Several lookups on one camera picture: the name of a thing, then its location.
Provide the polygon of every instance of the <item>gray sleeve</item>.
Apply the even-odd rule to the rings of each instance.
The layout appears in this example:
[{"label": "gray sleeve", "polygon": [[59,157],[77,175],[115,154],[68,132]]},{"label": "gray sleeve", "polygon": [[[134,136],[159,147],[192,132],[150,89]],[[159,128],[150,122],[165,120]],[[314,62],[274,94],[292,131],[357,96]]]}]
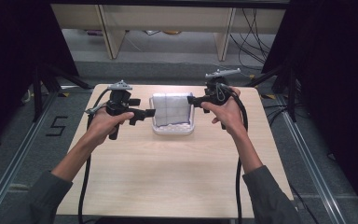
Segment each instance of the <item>gray sleeve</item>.
[{"label": "gray sleeve", "polygon": [[301,223],[297,210],[282,192],[267,166],[243,176],[256,223]]},{"label": "gray sleeve", "polygon": [[44,172],[25,197],[12,204],[0,223],[53,223],[57,208],[71,187],[71,182]]}]

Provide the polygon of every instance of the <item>finger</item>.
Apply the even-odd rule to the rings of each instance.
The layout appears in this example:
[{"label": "finger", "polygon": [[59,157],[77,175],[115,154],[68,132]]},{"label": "finger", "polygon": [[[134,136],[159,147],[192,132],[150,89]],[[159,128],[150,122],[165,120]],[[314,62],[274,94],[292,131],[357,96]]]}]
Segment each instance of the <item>finger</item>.
[{"label": "finger", "polygon": [[231,90],[234,91],[238,96],[241,95],[241,91],[238,90],[237,88],[230,86]]},{"label": "finger", "polygon": [[116,130],[117,130],[116,127],[113,127],[113,129],[109,132],[109,135],[115,133]]},{"label": "finger", "polygon": [[215,112],[216,110],[218,110],[220,108],[220,106],[214,105],[214,104],[209,103],[209,102],[202,102],[201,107],[203,109],[211,110],[212,112]]},{"label": "finger", "polygon": [[212,124],[215,124],[215,123],[217,123],[217,122],[219,122],[220,120],[218,119],[218,118],[214,118],[213,120],[212,120]]},{"label": "finger", "polygon": [[106,106],[101,107],[99,110],[97,110],[97,112],[95,113],[95,115],[99,115],[99,114],[107,114],[106,112]]},{"label": "finger", "polygon": [[131,119],[133,116],[134,116],[133,112],[126,112],[115,116],[115,118],[118,119],[119,122],[123,122],[126,119]]}]

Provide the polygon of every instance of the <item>person's left hand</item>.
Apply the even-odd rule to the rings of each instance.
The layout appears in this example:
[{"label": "person's left hand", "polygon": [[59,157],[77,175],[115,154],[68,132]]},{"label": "person's left hand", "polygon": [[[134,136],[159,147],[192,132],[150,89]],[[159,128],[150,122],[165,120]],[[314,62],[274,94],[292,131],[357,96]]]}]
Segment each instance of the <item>person's left hand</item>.
[{"label": "person's left hand", "polygon": [[93,147],[97,147],[104,142],[107,135],[116,131],[115,126],[118,123],[123,124],[126,119],[131,119],[132,117],[132,112],[111,116],[106,112],[106,108],[103,107],[97,111],[92,119],[89,129],[84,135],[85,140]]}]

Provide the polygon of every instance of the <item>wrist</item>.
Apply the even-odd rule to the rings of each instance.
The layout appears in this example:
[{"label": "wrist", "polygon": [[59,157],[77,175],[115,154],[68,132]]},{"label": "wrist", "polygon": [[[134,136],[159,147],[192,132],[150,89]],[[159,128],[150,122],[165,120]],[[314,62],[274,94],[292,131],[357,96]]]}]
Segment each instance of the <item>wrist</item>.
[{"label": "wrist", "polygon": [[227,128],[227,132],[234,138],[243,138],[244,136],[248,135],[248,132],[246,131],[245,127],[240,124],[236,125],[230,128]]},{"label": "wrist", "polygon": [[77,142],[76,146],[82,150],[92,152],[99,144],[89,134],[85,133]]}]

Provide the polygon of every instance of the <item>forearm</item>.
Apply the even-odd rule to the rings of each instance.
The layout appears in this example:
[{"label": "forearm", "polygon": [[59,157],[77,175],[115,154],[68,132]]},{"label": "forearm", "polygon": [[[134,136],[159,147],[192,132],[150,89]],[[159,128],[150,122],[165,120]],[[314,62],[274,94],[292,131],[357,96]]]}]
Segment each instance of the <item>forearm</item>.
[{"label": "forearm", "polygon": [[83,135],[51,173],[71,182],[96,147],[90,143],[86,134]]},{"label": "forearm", "polygon": [[238,154],[241,159],[243,171],[248,174],[261,167],[263,163],[258,157],[255,148],[249,139],[248,133],[243,126],[236,128],[231,132]]},{"label": "forearm", "polygon": [[57,207],[71,187],[71,182],[44,172],[28,193],[12,204],[0,219],[0,223],[53,223]]},{"label": "forearm", "polygon": [[297,210],[282,192],[267,166],[243,176],[256,223],[301,223]]}]

